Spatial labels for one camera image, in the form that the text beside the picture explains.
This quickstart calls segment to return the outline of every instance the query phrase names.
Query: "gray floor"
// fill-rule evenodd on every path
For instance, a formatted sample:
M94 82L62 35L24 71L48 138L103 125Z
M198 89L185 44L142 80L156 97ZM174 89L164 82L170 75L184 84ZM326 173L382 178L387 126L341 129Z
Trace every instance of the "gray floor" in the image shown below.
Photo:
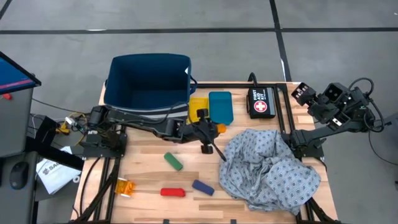
M281 26L398 27L394 0L276 0ZM272 27L263 0L13 0L0 30L138 29L179 27ZM283 34L292 79L318 91L330 82L375 81L372 97L385 116L398 112L398 33ZM198 80L284 80L274 33L0 35L0 49L42 80L34 97L73 110L97 104L111 59L143 52L192 58ZM68 113L33 103L33 113ZM372 134L382 157L398 162L394 130ZM58 139L63 144L76 139ZM340 220L396 223L398 168L372 152L366 134L340 134L325 143L331 190ZM67 222L73 190L40 203L39 223Z

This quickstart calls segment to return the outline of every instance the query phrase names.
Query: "red block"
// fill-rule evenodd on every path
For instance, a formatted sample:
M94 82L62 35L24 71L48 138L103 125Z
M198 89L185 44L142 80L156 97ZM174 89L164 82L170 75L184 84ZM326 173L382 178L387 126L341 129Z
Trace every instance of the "red block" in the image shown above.
M176 196L185 197L184 189L162 189L160 190L161 196Z
M4 97L7 100L11 100L12 99L12 96L9 93L3 94L2 97Z

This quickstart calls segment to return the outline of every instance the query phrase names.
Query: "green block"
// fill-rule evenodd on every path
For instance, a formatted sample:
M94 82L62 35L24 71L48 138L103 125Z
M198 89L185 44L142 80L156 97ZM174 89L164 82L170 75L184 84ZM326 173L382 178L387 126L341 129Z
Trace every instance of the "green block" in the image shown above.
M182 169L182 164L171 153L164 154L164 159L176 170Z

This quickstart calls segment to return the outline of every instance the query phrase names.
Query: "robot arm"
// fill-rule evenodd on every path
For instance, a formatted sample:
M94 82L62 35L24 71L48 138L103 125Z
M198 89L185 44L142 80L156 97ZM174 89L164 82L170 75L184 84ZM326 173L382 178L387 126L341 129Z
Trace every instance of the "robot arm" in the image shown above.
M111 142L112 136L119 136L114 131L115 127L122 125L152 132L156 137L165 141L187 143L199 140L202 143L201 151L204 154L213 153L212 144L220 157L226 161L223 153L214 144L214 139L225 131L225 126L223 124L215 124L206 118L208 110L198 110L197 115L200 118L199 121L194 123L191 121L190 124L187 124L186 117L168 118L166 115L162 119L150 119L107 106L96 106L92 109L90 120L88 121L89 128L97 131L94 134L96 136L95 140L90 141L94 139L94 136L89 135L86 142L82 145L86 151L90 145L98 146L103 142ZM112 148L120 141L118 138L113 139L114 144L111 144L109 148Z
M352 86L360 81L368 80L371 91L363 93L358 87ZM308 114L316 118L325 127L306 130L293 130L284 134L284 141L294 150L297 157L323 157L320 146L325 142L325 137L342 132L381 132L384 129L384 119L373 100L369 97L374 84L368 78L361 78L353 82L349 88L340 83L331 83L328 88L318 96L313 88L301 83L292 93L297 102L303 106L308 105ZM376 118L368 108L372 104L381 119L381 125L376 126Z

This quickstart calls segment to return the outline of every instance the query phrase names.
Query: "patterned cloth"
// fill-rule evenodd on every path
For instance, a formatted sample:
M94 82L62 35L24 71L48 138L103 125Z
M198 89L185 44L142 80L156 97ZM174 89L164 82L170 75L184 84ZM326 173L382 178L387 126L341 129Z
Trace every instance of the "patterned cloth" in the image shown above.
M294 215L317 190L320 176L296 159L277 131L247 129L225 148L220 184L250 210L288 210Z

